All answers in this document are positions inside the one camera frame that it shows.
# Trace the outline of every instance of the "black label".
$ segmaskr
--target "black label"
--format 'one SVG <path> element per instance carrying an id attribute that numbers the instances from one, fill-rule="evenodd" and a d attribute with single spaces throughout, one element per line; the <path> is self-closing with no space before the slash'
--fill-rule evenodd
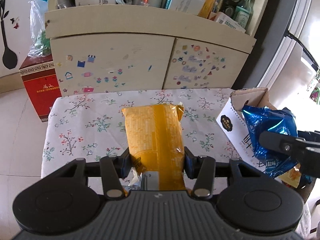
<path id="1" fill-rule="evenodd" d="M 221 116 L 221 124 L 224 129 L 226 129 L 228 132 L 232 131 L 232 123 L 229 117 L 226 115 Z"/>

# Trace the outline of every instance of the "tablecloth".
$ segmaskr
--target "tablecloth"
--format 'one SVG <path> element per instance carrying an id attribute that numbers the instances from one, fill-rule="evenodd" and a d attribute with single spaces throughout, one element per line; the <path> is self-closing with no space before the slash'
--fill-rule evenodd
<path id="1" fill-rule="evenodd" d="M 104 156 L 121 155 L 128 147 L 124 107 L 183 103 L 183 142 L 194 155 L 207 155 L 217 162 L 239 158 L 227 136 L 216 123 L 232 89 L 149 90 L 74 95 L 58 98 L 49 116 L 41 177 L 75 158 L 95 162 Z M 128 186 L 132 172 L 121 184 Z M 186 187 L 195 180 L 184 176 Z M 101 179 L 89 178 L 89 186 L 102 194 Z M 215 193 L 227 187 L 216 178 Z"/>

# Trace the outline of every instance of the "red box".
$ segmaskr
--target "red box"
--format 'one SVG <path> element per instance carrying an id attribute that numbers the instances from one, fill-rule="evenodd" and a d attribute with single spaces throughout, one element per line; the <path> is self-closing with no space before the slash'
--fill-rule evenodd
<path id="1" fill-rule="evenodd" d="M 53 103 L 61 97 L 52 55 L 27 57 L 19 71 L 39 118 L 47 122 Z"/>

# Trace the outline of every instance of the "yellow snack package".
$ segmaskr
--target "yellow snack package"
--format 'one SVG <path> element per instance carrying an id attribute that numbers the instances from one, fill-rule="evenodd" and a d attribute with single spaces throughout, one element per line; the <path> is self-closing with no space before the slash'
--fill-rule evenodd
<path id="1" fill-rule="evenodd" d="M 183 110 L 173 105 L 122 109 L 131 161 L 143 190 L 185 190 Z"/>

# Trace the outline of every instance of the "bottle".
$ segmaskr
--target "bottle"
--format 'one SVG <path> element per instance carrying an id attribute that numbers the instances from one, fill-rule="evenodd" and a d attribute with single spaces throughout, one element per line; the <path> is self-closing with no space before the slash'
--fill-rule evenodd
<path id="1" fill-rule="evenodd" d="M 241 0 L 236 7 L 235 14 L 233 15 L 233 19 L 244 29 L 252 11 L 250 2 L 251 0 Z"/>

